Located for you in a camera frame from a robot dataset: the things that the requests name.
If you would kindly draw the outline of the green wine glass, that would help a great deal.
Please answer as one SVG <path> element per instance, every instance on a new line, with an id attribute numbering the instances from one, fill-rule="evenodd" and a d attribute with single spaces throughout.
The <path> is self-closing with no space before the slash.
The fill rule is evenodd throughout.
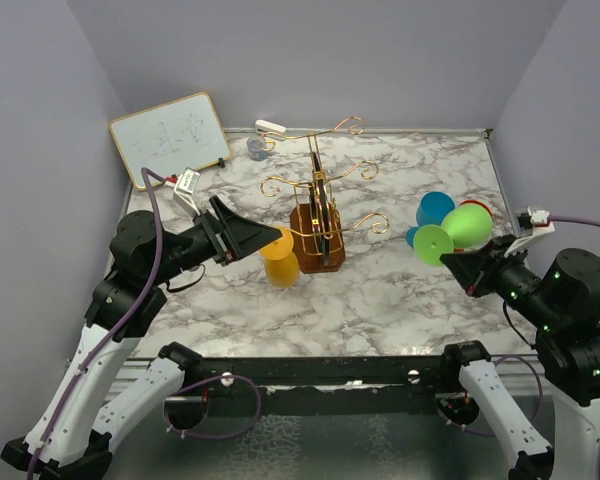
<path id="1" fill-rule="evenodd" d="M 493 218 L 481 204 L 464 203 L 449 212 L 440 225 L 420 227 L 413 240 L 418 258 L 430 266 L 441 266 L 441 256 L 483 245 L 492 235 Z"/>

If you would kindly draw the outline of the red wine glass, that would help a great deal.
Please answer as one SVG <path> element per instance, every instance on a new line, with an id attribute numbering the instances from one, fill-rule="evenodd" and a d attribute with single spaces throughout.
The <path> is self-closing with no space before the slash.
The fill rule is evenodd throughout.
<path id="1" fill-rule="evenodd" d="M 492 233 L 493 220 L 481 204 L 464 203 L 452 212 L 447 225 L 454 247 L 467 249 L 484 243 Z"/>

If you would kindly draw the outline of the blue wine glass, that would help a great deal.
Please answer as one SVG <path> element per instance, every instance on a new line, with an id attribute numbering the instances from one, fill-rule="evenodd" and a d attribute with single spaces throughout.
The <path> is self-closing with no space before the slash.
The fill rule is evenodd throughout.
<path id="1" fill-rule="evenodd" d="M 440 226 L 446 215 L 455 208 L 454 200 L 444 192 L 432 191 L 425 194 L 416 211 L 416 225 L 410 227 L 405 234 L 407 244 L 413 248 L 415 235 L 422 226 Z"/>

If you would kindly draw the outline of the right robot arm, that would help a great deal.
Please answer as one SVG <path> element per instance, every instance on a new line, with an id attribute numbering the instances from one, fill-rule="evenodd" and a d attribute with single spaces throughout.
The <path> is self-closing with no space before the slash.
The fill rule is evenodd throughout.
<path id="1" fill-rule="evenodd" d="M 551 387 L 555 440 L 547 441 L 506 390 L 478 341 L 445 347 L 441 383 L 477 403 L 505 455 L 511 479 L 600 479 L 600 257 L 560 251 L 544 277 L 508 254 L 511 235 L 479 250 L 440 257 L 474 298 L 498 295 L 536 329 L 534 349 Z"/>

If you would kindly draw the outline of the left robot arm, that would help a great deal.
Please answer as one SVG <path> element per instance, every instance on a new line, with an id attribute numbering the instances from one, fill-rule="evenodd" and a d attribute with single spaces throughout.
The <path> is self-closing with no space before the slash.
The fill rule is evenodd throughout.
<path id="1" fill-rule="evenodd" d="M 173 342 L 140 379 L 105 400 L 166 304 L 173 278 L 208 260 L 228 265 L 282 236 L 234 213 L 216 196 L 210 204 L 179 234 L 164 230 L 156 209 L 120 220 L 110 243 L 111 270 L 94 289 L 70 366 L 33 429 L 5 444 L 5 463 L 30 479 L 101 479 L 120 443 L 157 404 L 198 388 L 200 355 Z"/>

